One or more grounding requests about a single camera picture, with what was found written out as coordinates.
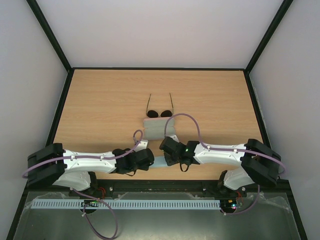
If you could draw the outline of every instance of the black frame edge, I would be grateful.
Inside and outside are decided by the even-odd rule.
[[[56,39],[56,36],[54,35],[54,32],[51,30],[51,27],[49,26],[48,21],[46,20],[46,17],[42,10],[40,9],[40,6],[38,5],[36,0],[26,0],[29,4],[34,16],[38,20],[39,24],[41,25],[45,35],[49,39],[53,49],[55,50],[56,54],[58,55],[61,63],[63,64],[65,70],[68,72],[71,70],[71,65],[68,62],[68,59],[66,55],[64,54],[58,40]]]
[[[262,40],[260,41],[258,47],[256,48],[251,60],[249,61],[245,71],[250,73],[254,68],[255,64],[257,63],[260,55],[264,51],[265,47],[267,46],[269,40],[275,33],[277,27],[279,26],[281,20],[284,18],[286,12],[288,11],[290,5],[294,0],[283,0],[281,6],[279,7],[278,11],[276,12],[273,20],[271,21],[268,29],[266,30]]]
[[[258,123],[259,130],[260,130],[260,133],[261,133],[262,141],[263,141],[263,143],[265,145],[267,145],[270,148],[271,145],[270,145],[269,137],[268,137],[268,134],[267,134],[265,122],[264,122],[264,120],[262,118],[262,114],[261,114],[260,107],[258,105],[256,93],[255,93],[254,87],[253,87],[251,79],[250,79],[250,74],[249,74],[249,72],[246,72],[246,71],[244,71],[243,74],[244,74],[246,85],[248,87],[248,91],[249,91],[249,95],[250,95],[250,98],[251,98],[251,102],[252,102],[253,110],[254,110],[254,113],[255,113],[256,121]]]
[[[289,201],[290,208],[292,210],[293,218],[294,218],[298,233],[300,235],[300,238],[303,240],[307,240],[308,239],[307,233],[302,223],[294,196],[292,195],[291,197],[288,197],[288,201]]]
[[[74,70],[188,70],[188,71],[244,71],[244,68],[214,67],[73,67]]]
[[[57,129],[58,129],[58,125],[59,125],[59,122],[60,122],[62,111],[63,111],[64,106],[65,106],[65,102],[66,102],[66,99],[67,99],[68,91],[69,91],[69,88],[70,88],[70,84],[71,84],[71,80],[72,80],[72,77],[74,75],[74,72],[75,72],[75,70],[71,69],[68,72],[67,76],[66,76],[65,83],[64,83],[64,86],[63,86],[63,89],[62,89],[62,93],[61,93],[61,96],[60,96],[60,99],[59,99],[58,106],[57,106],[55,114],[54,114],[54,118],[53,118],[53,121],[52,121],[51,129],[50,129],[50,132],[49,132],[49,135],[48,135],[48,138],[47,138],[45,146],[48,146],[48,145],[54,143],[55,136],[56,136]]]

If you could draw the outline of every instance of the red wire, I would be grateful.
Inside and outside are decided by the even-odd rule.
[[[98,190],[102,192],[102,199],[105,199],[106,190],[103,187],[98,187]]]
[[[242,202],[242,204],[244,204],[244,199],[242,198],[241,193],[238,191],[237,191],[237,193],[238,193],[238,197],[235,200],[238,200],[238,198],[241,198],[241,202]]]

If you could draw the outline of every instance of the plastic sheet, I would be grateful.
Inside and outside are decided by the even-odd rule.
[[[251,193],[251,192],[247,193],[247,195],[246,195],[246,197],[251,201],[254,201],[256,196],[257,196],[257,193]],[[277,208],[285,209],[289,214],[292,213],[292,210],[291,210],[289,204],[287,203],[287,201],[282,196],[266,198],[265,197],[265,193],[263,191],[260,191],[259,192],[258,203],[259,204],[271,205],[271,206],[274,206],[274,207],[277,207]]]
[[[32,201],[27,202],[23,208],[23,211],[28,210],[32,206],[32,203],[37,199],[79,199],[79,197],[67,196],[62,192],[48,192],[44,195],[35,197]]]
[[[244,203],[250,205],[256,194],[249,194]],[[264,194],[265,199],[286,199],[284,192]],[[68,192],[29,192],[27,205],[37,199],[78,199],[68,197]],[[189,193],[126,193],[120,199],[190,200],[197,199]],[[224,217],[219,210],[115,210],[120,224],[119,239],[292,239],[299,233],[292,214],[279,207],[257,204],[248,214]],[[114,231],[113,216],[109,211],[96,210],[92,224],[102,235]],[[21,215],[14,240],[97,239],[78,209],[26,209]]]

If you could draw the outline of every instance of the sunglasses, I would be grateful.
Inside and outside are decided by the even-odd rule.
[[[172,103],[171,93],[169,93],[169,95],[170,95],[170,100],[171,100],[172,111],[170,111],[170,110],[165,110],[165,111],[163,111],[163,112],[160,114],[160,117],[162,117],[162,118],[168,118],[168,117],[171,117],[171,116],[174,114],[174,104]],[[151,119],[158,118],[158,117],[159,117],[159,113],[157,113],[155,110],[149,110],[149,111],[148,111],[148,106],[149,106],[150,98],[151,98],[151,93],[150,93],[150,96],[149,96],[148,103],[147,103],[147,105],[146,105],[145,115],[146,115],[148,118],[151,118]]]

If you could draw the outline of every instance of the white wall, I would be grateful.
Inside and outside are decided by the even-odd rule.
[[[73,67],[245,68],[282,0],[38,0]]]
[[[46,143],[67,73],[27,2],[0,2],[0,239],[6,239],[27,156]]]
[[[320,1],[296,0],[251,73],[311,240],[320,222]]]

